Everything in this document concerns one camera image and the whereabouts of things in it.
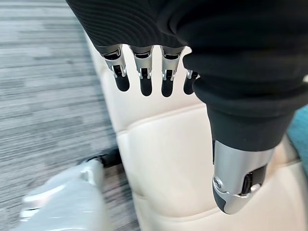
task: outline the white leather seat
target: white leather seat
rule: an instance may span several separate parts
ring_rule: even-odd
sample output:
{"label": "white leather seat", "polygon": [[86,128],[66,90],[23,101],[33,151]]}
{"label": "white leather seat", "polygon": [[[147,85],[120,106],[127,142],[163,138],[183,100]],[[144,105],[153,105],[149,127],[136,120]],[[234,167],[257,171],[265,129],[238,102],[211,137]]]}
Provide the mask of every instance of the white leather seat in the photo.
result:
{"label": "white leather seat", "polygon": [[103,58],[91,42],[89,46],[143,231],[307,230],[307,179],[287,138],[276,148],[261,190],[239,213],[226,215],[212,193],[206,108],[194,94],[184,94],[182,63],[172,95],[163,97],[161,54],[155,47],[153,93],[145,97],[128,46],[123,47],[127,92],[116,88]]}

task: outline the black rubber fingertip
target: black rubber fingertip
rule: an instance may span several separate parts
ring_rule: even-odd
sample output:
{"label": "black rubber fingertip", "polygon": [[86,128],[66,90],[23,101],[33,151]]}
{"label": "black rubber fingertip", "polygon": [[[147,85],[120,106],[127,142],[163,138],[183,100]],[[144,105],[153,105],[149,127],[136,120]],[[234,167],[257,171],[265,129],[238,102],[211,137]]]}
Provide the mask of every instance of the black rubber fingertip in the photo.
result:
{"label": "black rubber fingertip", "polygon": [[226,212],[225,212],[226,201],[225,201],[224,199],[222,199],[222,198],[217,194],[217,192],[216,192],[215,189],[214,189],[214,186],[212,186],[212,187],[213,187],[214,199],[215,199],[215,202],[216,202],[218,208],[220,208],[220,210],[221,210],[222,212],[226,213]]}
{"label": "black rubber fingertip", "polygon": [[193,82],[194,82],[194,81],[195,81],[195,80],[194,80],[193,78],[186,78],[186,79],[185,79],[183,90],[184,90],[184,93],[185,93],[186,95],[191,95],[191,94],[193,94]]}
{"label": "black rubber fingertip", "polygon": [[172,94],[173,91],[173,81],[171,81],[169,78],[167,80],[163,80],[162,83],[162,94],[165,97],[169,97]]}
{"label": "black rubber fingertip", "polygon": [[120,91],[127,91],[129,89],[129,80],[127,75],[125,77],[119,76],[115,78],[115,82]]}
{"label": "black rubber fingertip", "polygon": [[140,79],[140,89],[144,96],[149,96],[152,93],[152,81],[150,78]]}

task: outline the white robotic leg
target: white robotic leg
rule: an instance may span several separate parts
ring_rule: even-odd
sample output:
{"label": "white robotic leg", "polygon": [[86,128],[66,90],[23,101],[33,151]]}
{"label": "white robotic leg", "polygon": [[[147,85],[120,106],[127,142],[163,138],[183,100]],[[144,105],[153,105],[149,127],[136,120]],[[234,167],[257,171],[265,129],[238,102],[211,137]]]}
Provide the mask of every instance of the white robotic leg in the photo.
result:
{"label": "white robotic leg", "polygon": [[102,187],[99,159],[83,162],[49,179],[23,198],[14,231],[113,231]]}

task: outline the teal fabric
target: teal fabric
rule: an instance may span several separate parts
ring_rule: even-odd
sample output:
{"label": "teal fabric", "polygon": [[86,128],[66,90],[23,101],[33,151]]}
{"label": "teal fabric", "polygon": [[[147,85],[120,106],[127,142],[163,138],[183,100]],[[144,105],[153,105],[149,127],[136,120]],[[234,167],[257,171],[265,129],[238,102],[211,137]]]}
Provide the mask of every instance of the teal fabric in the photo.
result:
{"label": "teal fabric", "polygon": [[288,129],[288,136],[296,148],[308,176],[308,105],[296,112]]}

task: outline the striped carpet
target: striped carpet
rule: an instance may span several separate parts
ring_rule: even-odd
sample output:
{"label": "striped carpet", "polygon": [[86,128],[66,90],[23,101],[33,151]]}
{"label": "striped carpet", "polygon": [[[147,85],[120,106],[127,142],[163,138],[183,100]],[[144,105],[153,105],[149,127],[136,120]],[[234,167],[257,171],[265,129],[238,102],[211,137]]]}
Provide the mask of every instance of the striped carpet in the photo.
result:
{"label": "striped carpet", "polygon": [[[79,22],[64,0],[0,1],[0,231],[22,196],[84,157],[116,147]],[[122,166],[107,170],[116,231],[137,231]]]}

